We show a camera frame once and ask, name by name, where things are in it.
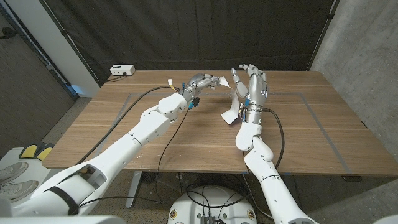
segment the white power strip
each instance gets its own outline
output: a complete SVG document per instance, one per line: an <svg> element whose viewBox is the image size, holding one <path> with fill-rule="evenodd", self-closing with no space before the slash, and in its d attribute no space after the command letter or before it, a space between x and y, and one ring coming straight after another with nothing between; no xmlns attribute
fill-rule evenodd
<svg viewBox="0 0 398 224"><path fill-rule="evenodd" d="M136 71L134 65L113 65L111 67L112 75L123 75L126 72L126 75L132 75Z"/></svg>

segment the robotic hand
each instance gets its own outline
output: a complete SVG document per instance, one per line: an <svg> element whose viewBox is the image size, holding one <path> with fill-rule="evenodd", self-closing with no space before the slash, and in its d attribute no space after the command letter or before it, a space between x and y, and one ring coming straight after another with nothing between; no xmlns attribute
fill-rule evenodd
<svg viewBox="0 0 398 224"><path fill-rule="evenodd" d="M218 86L220 79L197 74L179 93L163 98L145 110L140 122L99 156L67 168L43 183L30 200L12 208L12 216L86 215L123 167L148 142L162 135L186 107L197 106L202 89Z"/></svg>
<svg viewBox="0 0 398 224"><path fill-rule="evenodd" d="M244 158L244 162L260 182L275 223L316 223L307 216L295 203L292 195L278 174L272 159L271 149L262 141L261 113L267 98L266 74L254 65L240 65L250 76L249 90L240 81L235 69L231 69L236 91L241 98L245 98L245 105L241 104L243 122L235 143L242 151L251 150Z"/></svg>

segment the gray wall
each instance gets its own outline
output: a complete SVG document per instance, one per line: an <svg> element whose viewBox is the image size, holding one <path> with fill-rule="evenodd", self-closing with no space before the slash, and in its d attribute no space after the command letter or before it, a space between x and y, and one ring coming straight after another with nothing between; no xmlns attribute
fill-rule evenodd
<svg viewBox="0 0 398 224"><path fill-rule="evenodd" d="M398 161L398 1L341 1L311 70Z"/></svg>

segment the concrete wall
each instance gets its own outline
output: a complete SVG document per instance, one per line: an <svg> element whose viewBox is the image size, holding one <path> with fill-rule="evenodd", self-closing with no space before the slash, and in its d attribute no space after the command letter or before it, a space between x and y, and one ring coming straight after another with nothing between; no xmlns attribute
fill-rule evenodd
<svg viewBox="0 0 398 224"><path fill-rule="evenodd" d="M39 0L7 1L79 96L93 97L100 87Z"/></svg>
<svg viewBox="0 0 398 224"><path fill-rule="evenodd" d="M398 161L398 1L341 1L311 70Z"/></svg>

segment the curled paper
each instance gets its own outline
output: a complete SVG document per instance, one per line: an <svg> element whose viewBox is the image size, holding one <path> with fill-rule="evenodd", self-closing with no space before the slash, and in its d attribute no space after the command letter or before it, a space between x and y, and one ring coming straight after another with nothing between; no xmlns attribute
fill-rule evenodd
<svg viewBox="0 0 398 224"><path fill-rule="evenodd" d="M238 118L238 113L239 113L239 100L238 96L235 92L234 89L232 89L228 81L225 79L225 77L220 77L220 85L226 86L231 89L231 96L232 96L232 104L231 104L231 109L228 111L225 111L221 117L227 122L227 124L231 124L236 118Z"/></svg>

